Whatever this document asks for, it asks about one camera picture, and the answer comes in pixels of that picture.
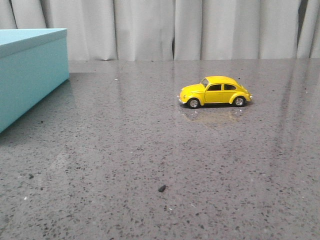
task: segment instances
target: die-cast model car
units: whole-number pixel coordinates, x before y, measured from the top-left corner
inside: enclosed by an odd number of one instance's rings
[[[177,97],[191,109],[205,104],[228,103],[242,107],[252,99],[244,86],[227,76],[207,76],[199,84],[183,87]]]

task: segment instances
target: car wheel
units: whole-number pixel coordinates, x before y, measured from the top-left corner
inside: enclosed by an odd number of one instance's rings
[[[246,104],[246,99],[243,96],[237,96],[233,100],[233,105],[236,107],[242,107]]]
[[[187,104],[188,104],[188,107],[191,109],[197,109],[200,107],[200,102],[196,98],[191,98]]]

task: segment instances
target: hubcap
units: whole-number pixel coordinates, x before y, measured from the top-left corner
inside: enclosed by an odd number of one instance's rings
[[[195,99],[191,100],[191,101],[190,101],[190,106],[191,106],[192,108],[197,107],[197,106],[198,106],[198,101],[195,100]]]
[[[241,98],[241,97],[238,97],[236,100],[235,100],[235,104],[237,106],[242,106],[244,104],[244,100]]]

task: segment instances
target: cardboard box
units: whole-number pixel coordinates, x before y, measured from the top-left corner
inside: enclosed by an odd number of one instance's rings
[[[0,30],[0,132],[68,77],[67,29]]]

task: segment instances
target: small black debris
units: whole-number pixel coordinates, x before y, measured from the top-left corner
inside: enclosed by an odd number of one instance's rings
[[[159,192],[162,193],[166,189],[166,185],[163,185],[162,187],[159,188]]]

